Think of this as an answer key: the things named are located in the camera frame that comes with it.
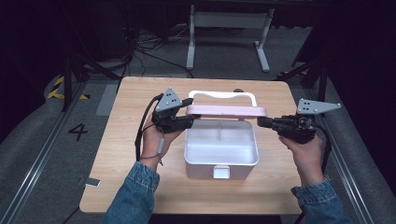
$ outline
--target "gray carpet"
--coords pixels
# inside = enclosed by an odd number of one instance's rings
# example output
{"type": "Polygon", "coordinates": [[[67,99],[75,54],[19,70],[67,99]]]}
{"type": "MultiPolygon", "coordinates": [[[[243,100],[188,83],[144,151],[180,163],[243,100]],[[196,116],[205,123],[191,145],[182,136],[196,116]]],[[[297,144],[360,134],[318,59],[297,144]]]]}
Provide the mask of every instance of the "gray carpet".
{"type": "MultiPolygon", "coordinates": [[[[196,78],[272,80],[279,72],[291,70],[291,62],[309,32],[309,28],[271,29],[264,45],[271,71],[265,74],[261,70],[252,45],[260,32],[244,30],[239,35],[230,35],[221,30],[203,30],[196,37],[195,64],[191,73],[196,78]]],[[[181,39],[148,53],[184,66],[187,46],[188,41],[181,39]]],[[[181,67],[139,52],[136,52],[135,56],[140,58],[141,62],[134,57],[125,76],[142,76],[143,72],[143,76],[189,76],[181,67]]],[[[108,60],[104,64],[116,62],[117,60],[108,60]]],[[[122,69],[115,73],[120,75],[122,69]]],[[[48,94],[54,80],[49,83],[44,95],[48,94]]],[[[296,101],[307,98],[306,90],[299,85],[300,80],[300,77],[288,80],[296,101]]],[[[92,75],[84,90],[84,94],[89,94],[91,98],[77,101],[16,223],[62,223],[78,207],[84,190],[78,181],[90,173],[106,127],[116,87],[116,81],[100,74],[92,75]],[[78,135],[69,133],[69,130],[79,124],[84,124],[84,131],[88,132],[82,134],[77,141],[78,135]]],[[[342,103],[331,82],[328,84],[326,99],[328,102],[342,103]]],[[[48,99],[0,146],[1,215],[6,212],[26,172],[45,144],[56,119],[61,114],[62,103],[60,99],[48,99]]],[[[326,120],[330,124],[336,144],[345,157],[374,223],[393,223],[396,220],[395,198],[361,141],[347,113],[347,108],[343,107],[328,113],[326,120]]],[[[332,185],[342,198],[347,213],[354,223],[360,223],[357,210],[350,201],[343,179],[332,159],[328,165],[327,175],[332,178],[332,185]]],[[[102,215],[77,211],[67,223],[98,223],[102,215]]],[[[288,224],[293,223],[296,216],[281,216],[281,219],[282,223],[288,224]]],[[[265,220],[264,217],[262,219],[251,217],[250,223],[265,223],[261,220],[265,220]]]]}

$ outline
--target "printed number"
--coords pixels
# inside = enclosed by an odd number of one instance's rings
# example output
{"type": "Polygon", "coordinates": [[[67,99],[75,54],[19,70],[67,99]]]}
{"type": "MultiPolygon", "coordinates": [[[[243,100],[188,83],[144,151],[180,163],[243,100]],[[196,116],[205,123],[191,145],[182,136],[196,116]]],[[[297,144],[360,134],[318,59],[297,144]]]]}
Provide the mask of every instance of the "printed number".
{"type": "Polygon", "coordinates": [[[77,127],[73,128],[69,131],[69,133],[78,133],[77,140],[76,140],[77,142],[79,141],[79,138],[81,137],[82,133],[88,132],[88,131],[84,131],[84,127],[85,127],[85,124],[80,123],[77,127]]]}

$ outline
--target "metal rail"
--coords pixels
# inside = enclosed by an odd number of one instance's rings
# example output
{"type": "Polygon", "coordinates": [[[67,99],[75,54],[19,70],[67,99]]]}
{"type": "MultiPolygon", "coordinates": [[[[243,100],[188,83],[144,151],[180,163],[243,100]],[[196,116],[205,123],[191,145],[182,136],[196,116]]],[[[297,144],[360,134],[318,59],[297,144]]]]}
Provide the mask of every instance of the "metal rail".
{"type": "MultiPolygon", "coordinates": [[[[76,84],[76,88],[73,92],[73,99],[78,99],[78,97],[83,93],[85,85],[85,83],[76,84]]],[[[49,137],[47,138],[47,141],[41,148],[38,156],[35,159],[35,162],[33,163],[32,167],[24,178],[20,188],[15,194],[14,199],[12,200],[11,204],[8,206],[7,211],[0,220],[0,224],[11,224],[16,221],[30,193],[32,192],[35,183],[37,182],[42,171],[44,170],[44,167],[46,166],[47,161],[50,158],[50,154],[52,153],[53,149],[55,149],[61,130],[63,129],[64,124],[69,118],[72,109],[76,105],[76,102],[77,100],[72,101],[69,108],[65,112],[61,113],[61,115],[57,119],[54,127],[49,134],[49,137]]]]}

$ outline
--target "basket handle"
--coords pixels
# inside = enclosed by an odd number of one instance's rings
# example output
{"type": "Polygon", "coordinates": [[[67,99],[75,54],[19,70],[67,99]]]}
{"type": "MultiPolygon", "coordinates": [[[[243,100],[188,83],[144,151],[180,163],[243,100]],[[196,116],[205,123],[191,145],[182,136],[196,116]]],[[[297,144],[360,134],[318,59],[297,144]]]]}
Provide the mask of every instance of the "basket handle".
{"type": "Polygon", "coordinates": [[[250,92],[231,92],[231,91],[190,91],[189,98],[194,95],[207,95],[219,99],[229,99],[234,97],[248,97],[252,106],[257,106],[256,97],[250,92]]]}

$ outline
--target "blue jeans sleeve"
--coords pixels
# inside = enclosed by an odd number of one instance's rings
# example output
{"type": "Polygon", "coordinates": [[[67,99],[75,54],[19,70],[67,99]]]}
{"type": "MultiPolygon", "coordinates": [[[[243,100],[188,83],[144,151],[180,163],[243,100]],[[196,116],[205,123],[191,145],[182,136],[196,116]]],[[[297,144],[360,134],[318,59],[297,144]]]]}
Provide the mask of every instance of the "blue jeans sleeve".
{"type": "Polygon", "coordinates": [[[352,223],[344,211],[341,199],[328,180],[325,179],[316,185],[295,187],[291,192],[305,212],[306,224],[352,223]]]}
{"type": "Polygon", "coordinates": [[[149,223],[160,176],[140,162],[125,177],[102,223],[149,223]]]}

